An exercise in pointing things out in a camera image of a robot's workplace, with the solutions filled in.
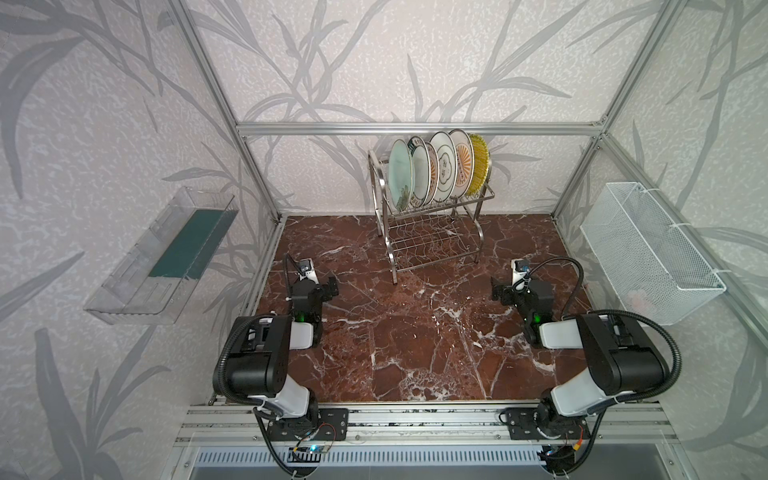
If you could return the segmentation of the yellow green striped plate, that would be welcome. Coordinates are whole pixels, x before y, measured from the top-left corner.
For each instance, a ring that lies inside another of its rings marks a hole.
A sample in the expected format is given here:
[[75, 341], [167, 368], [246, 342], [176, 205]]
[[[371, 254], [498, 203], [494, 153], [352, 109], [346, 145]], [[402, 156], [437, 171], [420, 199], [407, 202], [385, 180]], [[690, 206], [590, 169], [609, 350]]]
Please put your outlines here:
[[474, 153], [474, 169], [467, 195], [475, 196], [485, 185], [491, 166], [491, 159], [488, 145], [481, 136], [470, 134], [469, 138]]

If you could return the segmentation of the light green flower plate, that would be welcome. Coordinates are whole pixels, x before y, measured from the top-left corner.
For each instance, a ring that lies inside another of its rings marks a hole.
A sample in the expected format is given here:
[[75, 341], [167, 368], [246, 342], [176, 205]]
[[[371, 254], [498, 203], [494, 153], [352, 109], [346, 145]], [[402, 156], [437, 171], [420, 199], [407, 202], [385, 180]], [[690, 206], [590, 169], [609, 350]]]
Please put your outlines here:
[[393, 143], [388, 159], [388, 185], [391, 200], [398, 212], [409, 208], [413, 193], [414, 173], [407, 144], [398, 139]]

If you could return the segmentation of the large orange sun plate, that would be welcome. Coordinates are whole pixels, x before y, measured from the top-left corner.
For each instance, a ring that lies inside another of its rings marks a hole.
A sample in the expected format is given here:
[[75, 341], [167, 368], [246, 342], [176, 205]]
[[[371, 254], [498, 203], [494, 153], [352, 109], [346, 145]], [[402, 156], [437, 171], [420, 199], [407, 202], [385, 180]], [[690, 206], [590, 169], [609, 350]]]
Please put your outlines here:
[[469, 190], [474, 173], [474, 150], [470, 136], [461, 129], [449, 132], [456, 151], [456, 181], [451, 197], [458, 199]]

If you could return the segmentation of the small orange sun plate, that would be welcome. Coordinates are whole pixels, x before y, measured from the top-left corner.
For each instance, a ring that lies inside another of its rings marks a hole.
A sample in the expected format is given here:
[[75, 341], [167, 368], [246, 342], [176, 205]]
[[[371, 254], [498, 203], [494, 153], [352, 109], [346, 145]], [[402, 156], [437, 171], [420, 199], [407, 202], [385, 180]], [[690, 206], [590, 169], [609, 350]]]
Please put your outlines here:
[[436, 194], [439, 180], [439, 163], [437, 153], [430, 142], [425, 144], [429, 161], [429, 188], [426, 197], [426, 205], [429, 205]]

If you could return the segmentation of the white plate green emblem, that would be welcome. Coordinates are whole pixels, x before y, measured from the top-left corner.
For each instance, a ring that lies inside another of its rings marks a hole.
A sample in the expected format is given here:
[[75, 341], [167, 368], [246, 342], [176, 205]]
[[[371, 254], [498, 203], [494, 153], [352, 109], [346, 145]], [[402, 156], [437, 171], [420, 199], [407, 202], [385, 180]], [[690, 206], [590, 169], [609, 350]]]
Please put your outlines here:
[[438, 181], [433, 201], [446, 202], [456, 185], [457, 179], [457, 153], [450, 135], [445, 131], [436, 132], [430, 139], [438, 162]]

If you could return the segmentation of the white plate green rim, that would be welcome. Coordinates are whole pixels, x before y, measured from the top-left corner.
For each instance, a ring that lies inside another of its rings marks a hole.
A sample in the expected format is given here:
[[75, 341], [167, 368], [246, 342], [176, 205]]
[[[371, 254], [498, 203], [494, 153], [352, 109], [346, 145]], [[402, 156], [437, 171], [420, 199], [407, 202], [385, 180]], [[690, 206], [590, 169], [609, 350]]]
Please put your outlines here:
[[413, 171], [410, 206], [420, 208], [426, 203], [430, 187], [430, 164], [426, 144], [419, 136], [411, 137], [407, 146]]

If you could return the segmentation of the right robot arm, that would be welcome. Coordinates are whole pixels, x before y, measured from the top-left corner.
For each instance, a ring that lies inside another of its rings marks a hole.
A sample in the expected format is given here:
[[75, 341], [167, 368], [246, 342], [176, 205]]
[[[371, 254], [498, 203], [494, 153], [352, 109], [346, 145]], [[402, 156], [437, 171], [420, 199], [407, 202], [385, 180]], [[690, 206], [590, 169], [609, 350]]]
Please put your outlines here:
[[658, 323], [634, 312], [603, 309], [553, 317], [554, 292], [544, 281], [491, 280], [491, 298], [514, 307], [534, 348], [580, 350], [586, 367], [550, 389], [537, 420], [552, 423], [599, 414], [613, 405], [656, 397], [682, 373], [682, 354]]

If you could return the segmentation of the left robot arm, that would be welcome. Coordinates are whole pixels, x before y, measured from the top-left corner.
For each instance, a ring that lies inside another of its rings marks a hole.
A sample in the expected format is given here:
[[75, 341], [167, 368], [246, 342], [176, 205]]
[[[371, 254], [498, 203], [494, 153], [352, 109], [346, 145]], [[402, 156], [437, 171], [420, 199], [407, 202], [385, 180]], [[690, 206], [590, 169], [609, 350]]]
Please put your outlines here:
[[275, 423], [319, 424], [314, 392], [288, 372], [290, 352], [319, 346], [322, 307], [339, 295], [338, 281], [303, 278], [289, 287], [289, 311], [241, 316], [233, 324], [212, 376], [214, 392], [254, 407], [254, 414]]

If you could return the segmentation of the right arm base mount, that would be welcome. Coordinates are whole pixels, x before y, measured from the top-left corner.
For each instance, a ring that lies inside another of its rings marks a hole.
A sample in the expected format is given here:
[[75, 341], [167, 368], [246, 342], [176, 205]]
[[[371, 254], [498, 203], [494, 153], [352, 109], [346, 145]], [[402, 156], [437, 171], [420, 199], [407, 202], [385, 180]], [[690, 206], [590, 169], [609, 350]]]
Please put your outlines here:
[[585, 417], [566, 417], [546, 406], [512, 407], [502, 410], [498, 420], [512, 440], [583, 441], [591, 438]]

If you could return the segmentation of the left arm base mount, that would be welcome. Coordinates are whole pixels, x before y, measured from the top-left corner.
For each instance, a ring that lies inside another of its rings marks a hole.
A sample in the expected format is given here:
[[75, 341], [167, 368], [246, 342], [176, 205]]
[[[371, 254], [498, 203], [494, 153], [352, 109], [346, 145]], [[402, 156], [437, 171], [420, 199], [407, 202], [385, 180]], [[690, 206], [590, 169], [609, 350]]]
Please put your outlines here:
[[267, 435], [270, 440], [276, 441], [307, 437], [323, 441], [342, 441], [346, 439], [349, 413], [346, 408], [321, 407], [316, 412], [309, 411], [303, 417], [270, 421]]

